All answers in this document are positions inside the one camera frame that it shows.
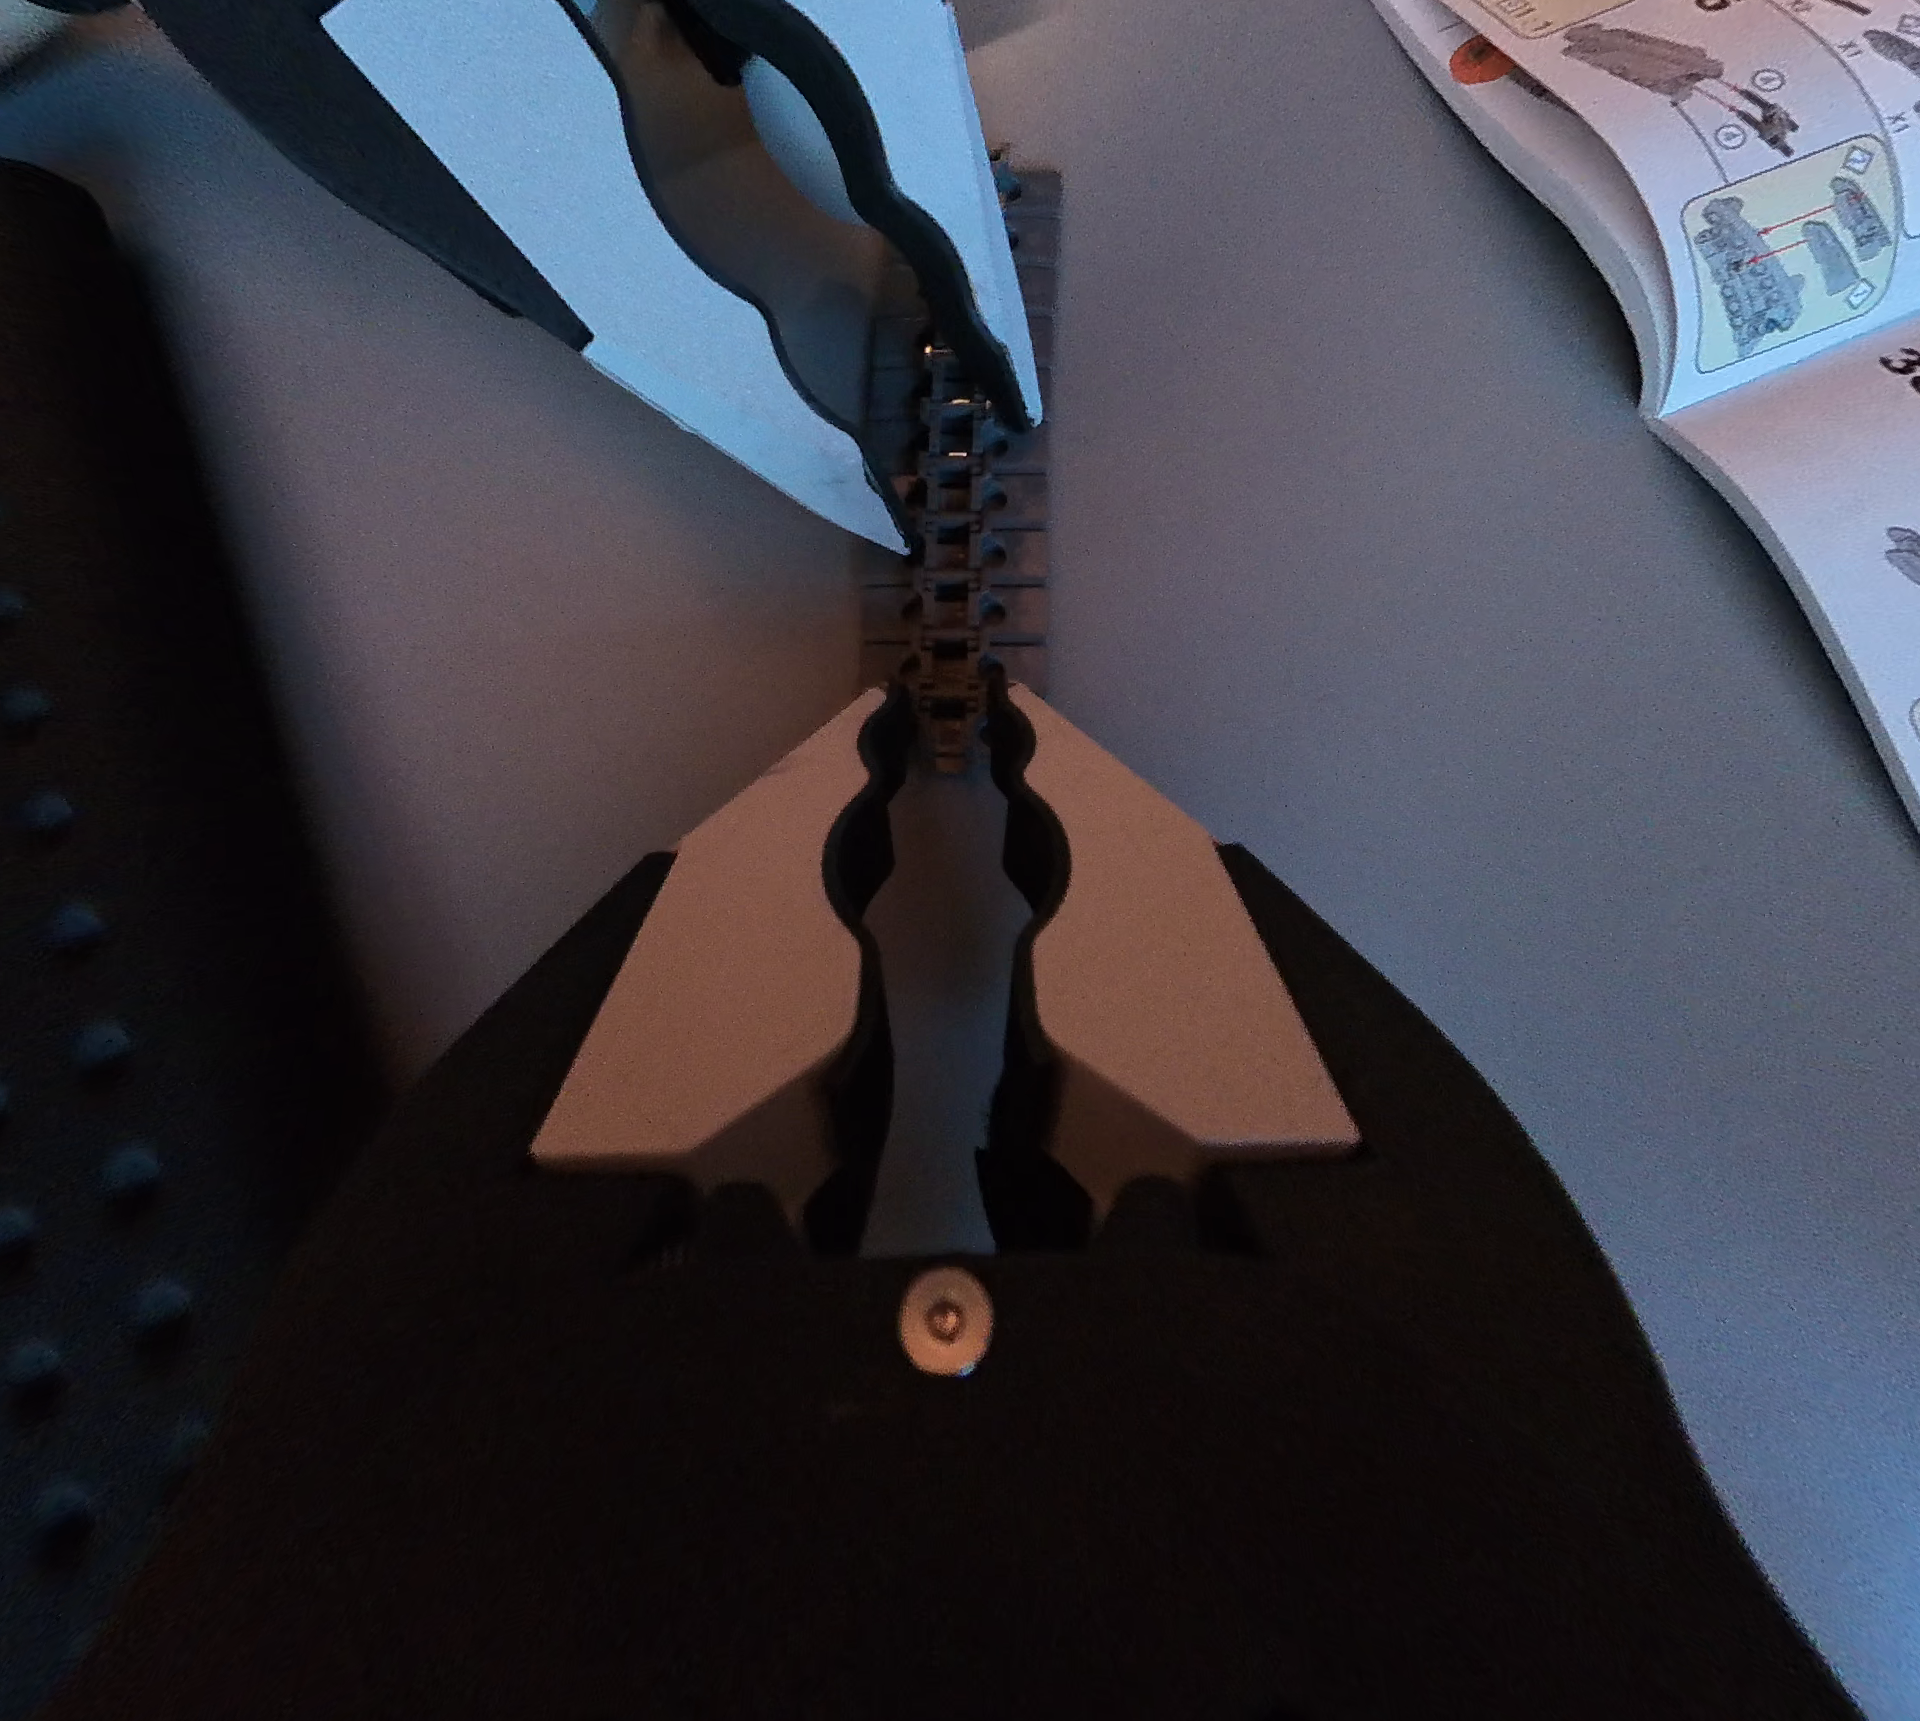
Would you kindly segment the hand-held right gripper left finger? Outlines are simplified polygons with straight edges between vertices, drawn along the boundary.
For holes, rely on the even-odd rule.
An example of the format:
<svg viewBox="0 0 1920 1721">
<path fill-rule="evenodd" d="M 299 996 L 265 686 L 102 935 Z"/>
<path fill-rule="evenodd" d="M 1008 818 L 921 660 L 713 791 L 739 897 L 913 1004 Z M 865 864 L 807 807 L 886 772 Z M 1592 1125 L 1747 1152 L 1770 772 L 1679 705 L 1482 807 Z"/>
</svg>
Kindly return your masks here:
<svg viewBox="0 0 1920 1721">
<path fill-rule="evenodd" d="M 698 822 L 531 1136 L 536 1168 L 763 1181 L 859 1245 L 888 1128 L 865 906 L 888 873 L 904 686 L 870 686 Z"/>
</svg>

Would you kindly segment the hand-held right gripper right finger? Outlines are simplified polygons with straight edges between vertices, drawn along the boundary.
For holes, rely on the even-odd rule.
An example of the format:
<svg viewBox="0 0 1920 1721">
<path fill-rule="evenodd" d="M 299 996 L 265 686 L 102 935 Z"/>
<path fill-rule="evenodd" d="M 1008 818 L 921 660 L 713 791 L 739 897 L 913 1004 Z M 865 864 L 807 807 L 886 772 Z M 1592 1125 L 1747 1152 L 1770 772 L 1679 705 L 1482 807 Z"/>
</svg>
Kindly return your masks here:
<svg viewBox="0 0 1920 1721">
<path fill-rule="evenodd" d="M 996 1245 L 1083 1245 L 1138 1176 L 1350 1158 L 1361 1128 L 1200 822 L 994 683 L 1003 867 L 1028 901 L 978 1152 Z"/>
</svg>

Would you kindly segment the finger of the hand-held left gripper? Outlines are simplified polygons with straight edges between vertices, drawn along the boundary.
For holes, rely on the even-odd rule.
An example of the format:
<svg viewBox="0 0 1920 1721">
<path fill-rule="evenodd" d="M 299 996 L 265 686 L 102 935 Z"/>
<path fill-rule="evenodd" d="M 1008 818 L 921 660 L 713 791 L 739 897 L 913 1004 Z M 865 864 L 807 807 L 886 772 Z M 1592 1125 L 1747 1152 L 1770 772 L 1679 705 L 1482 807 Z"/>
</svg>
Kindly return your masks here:
<svg viewBox="0 0 1920 1721">
<path fill-rule="evenodd" d="M 587 322 L 583 358 L 807 511 L 901 550 L 898 494 L 640 182 L 623 92 L 571 0 L 337 0 L 331 43 Z"/>
<path fill-rule="evenodd" d="M 818 113 L 855 211 L 919 271 L 933 328 L 1003 419 L 1039 429 L 1015 243 L 950 0 L 683 0 Z"/>
</svg>

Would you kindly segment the grey desk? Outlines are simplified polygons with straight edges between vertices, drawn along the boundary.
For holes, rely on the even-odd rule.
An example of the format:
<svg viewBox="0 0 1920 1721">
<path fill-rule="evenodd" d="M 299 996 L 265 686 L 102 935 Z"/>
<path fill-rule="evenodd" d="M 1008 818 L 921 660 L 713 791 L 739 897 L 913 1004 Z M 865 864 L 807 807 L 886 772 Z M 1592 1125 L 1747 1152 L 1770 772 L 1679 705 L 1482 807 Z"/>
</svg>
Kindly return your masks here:
<svg viewBox="0 0 1920 1721">
<path fill-rule="evenodd" d="M 1066 178 L 1049 686 L 1504 1095 L 1865 1714 L 1914 1714 L 1914 834 L 1632 334 L 1363 0 L 953 0 Z M 855 686 L 855 544 L 288 169 L 3 83 L 138 250 L 392 1076 Z"/>
</svg>

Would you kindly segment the black perforated panel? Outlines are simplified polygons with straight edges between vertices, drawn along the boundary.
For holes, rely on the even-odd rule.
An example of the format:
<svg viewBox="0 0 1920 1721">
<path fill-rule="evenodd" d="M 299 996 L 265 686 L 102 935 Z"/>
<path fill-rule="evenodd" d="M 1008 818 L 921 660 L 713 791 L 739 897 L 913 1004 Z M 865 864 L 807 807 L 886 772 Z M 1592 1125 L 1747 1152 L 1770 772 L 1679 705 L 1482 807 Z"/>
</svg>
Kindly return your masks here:
<svg viewBox="0 0 1920 1721">
<path fill-rule="evenodd" d="M 30 1714 L 379 1076 L 147 294 L 22 160 L 0 345 L 0 1708 Z"/>
</svg>

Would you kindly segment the open instruction booklet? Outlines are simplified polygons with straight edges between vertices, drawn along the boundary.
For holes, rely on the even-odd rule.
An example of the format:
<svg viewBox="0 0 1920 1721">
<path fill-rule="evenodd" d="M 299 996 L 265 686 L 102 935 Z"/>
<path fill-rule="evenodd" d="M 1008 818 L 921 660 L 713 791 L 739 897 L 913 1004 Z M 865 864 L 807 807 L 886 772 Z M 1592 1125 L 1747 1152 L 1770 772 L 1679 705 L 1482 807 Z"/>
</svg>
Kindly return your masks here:
<svg viewBox="0 0 1920 1721">
<path fill-rule="evenodd" d="M 1920 0 L 1371 0 L 1614 286 L 1914 818 Z"/>
</svg>

